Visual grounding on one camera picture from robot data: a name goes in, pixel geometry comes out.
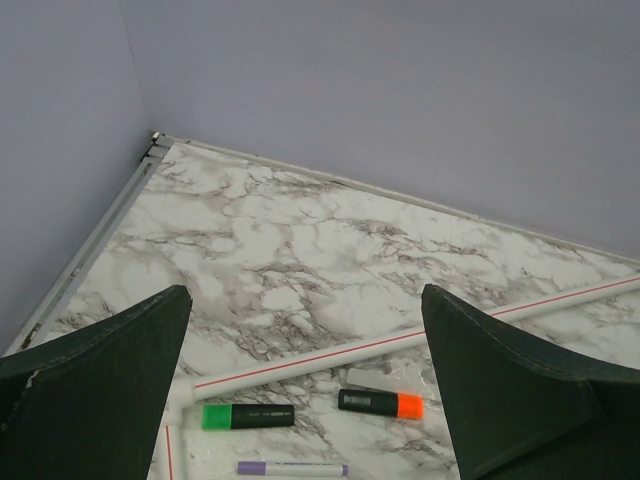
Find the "purple marker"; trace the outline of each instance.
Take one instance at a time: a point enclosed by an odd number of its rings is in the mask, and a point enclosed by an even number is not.
[[[346,477],[349,467],[335,463],[238,462],[237,473],[284,477]]]

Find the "marble-patterned floor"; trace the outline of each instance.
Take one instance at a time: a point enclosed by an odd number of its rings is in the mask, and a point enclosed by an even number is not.
[[[54,325],[54,338],[175,283],[193,313],[177,375],[230,371],[421,325],[437,283],[482,308],[535,298],[637,266],[176,144]],[[640,293],[516,322],[570,349],[640,368]],[[291,429],[183,428],[192,480],[235,478],[238,460],[347,463],[358,480],[458,478],[428,349],[367,362],[421,372],[423,421],[340,412],[346,369],[240,392],[220,402],[296,406]]]

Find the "orange cap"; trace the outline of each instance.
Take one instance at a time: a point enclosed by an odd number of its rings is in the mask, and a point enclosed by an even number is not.
[[[416,395],[398,394],[398,418],[419,420],[424,416],[422,397]]]

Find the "orange highlighter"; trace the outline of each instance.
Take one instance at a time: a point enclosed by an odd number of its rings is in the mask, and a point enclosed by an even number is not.
[[[422,398],[416,395],[344,388],[338,394],[338,408],[411,420],[421,419],[424,415],[424,403]]]

